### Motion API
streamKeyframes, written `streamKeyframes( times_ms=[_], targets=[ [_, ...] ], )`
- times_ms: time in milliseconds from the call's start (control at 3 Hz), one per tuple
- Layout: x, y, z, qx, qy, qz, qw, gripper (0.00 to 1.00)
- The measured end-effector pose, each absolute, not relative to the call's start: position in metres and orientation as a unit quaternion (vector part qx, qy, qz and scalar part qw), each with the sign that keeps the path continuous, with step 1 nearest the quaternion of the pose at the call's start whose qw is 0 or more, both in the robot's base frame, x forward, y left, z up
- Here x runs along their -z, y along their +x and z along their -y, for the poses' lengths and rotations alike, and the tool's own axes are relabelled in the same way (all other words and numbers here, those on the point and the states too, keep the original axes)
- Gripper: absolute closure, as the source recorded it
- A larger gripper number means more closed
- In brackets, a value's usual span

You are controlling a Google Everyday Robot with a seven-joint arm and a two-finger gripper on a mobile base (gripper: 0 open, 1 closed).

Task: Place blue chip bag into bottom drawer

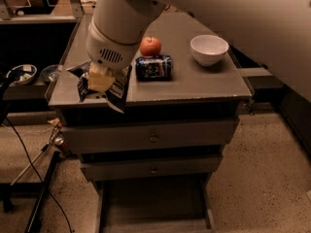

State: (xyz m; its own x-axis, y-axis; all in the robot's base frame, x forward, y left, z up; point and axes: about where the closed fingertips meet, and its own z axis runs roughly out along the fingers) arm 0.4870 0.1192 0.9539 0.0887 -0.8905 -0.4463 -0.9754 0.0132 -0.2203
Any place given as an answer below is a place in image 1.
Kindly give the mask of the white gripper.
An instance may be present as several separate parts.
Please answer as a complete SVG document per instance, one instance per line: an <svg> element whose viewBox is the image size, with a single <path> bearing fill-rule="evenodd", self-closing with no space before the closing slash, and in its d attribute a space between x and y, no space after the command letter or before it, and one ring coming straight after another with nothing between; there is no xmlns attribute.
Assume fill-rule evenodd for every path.
<svg viewBox="0 0 311 233"><path fill-rule="evenodd" d="M88 87L97 92L108 90L116 80L112 70L127 67L140 42L141 24L137 21L113 22L93 17L86 37L86 52L92 61Z"/></svg>

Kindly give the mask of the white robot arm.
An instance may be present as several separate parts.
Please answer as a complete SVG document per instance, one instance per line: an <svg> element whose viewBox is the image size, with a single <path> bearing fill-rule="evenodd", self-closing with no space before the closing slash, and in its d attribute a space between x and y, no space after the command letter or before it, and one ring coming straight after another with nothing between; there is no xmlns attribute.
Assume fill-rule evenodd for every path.
<svg viewBox="0 0 311 233"><path fill-rule="evenodd" d="M265 64L311 101L311 0L97 0L86 38L90 59L127 66L149 25L167 5Z"/></svg>

